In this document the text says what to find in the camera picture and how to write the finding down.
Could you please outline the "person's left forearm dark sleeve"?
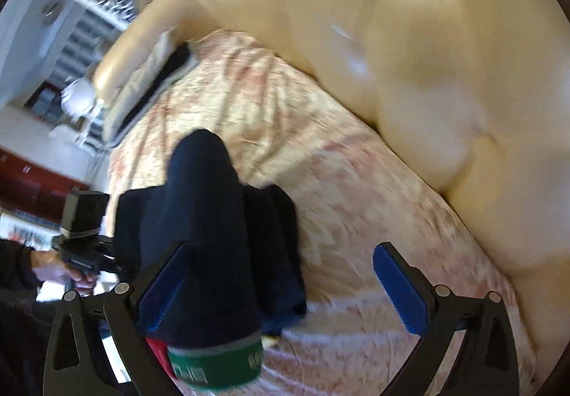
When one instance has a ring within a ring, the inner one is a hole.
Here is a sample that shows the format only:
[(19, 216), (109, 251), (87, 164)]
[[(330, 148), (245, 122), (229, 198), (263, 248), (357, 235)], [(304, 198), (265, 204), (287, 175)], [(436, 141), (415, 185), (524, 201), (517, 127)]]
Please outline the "person's left forearm dark sleeve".
[(1, 319), (42, 324), (35, 294), (41, 282), (32, 269), (34, 250), (19, 242), (1, 240)]

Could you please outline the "person's left hand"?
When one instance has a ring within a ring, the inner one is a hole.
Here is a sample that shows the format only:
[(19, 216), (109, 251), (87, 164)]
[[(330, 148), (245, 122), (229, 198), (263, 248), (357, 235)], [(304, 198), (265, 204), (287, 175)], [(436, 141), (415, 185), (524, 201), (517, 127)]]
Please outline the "person's left hand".
[(97, 283), (97, 277), (84, 274), (69, 267), (55, 250), (32, 251), (30, 253), (32, 272), (39, 282), (51, 281), (65, 285), (72, 280), (81, 295), (91, 295)]

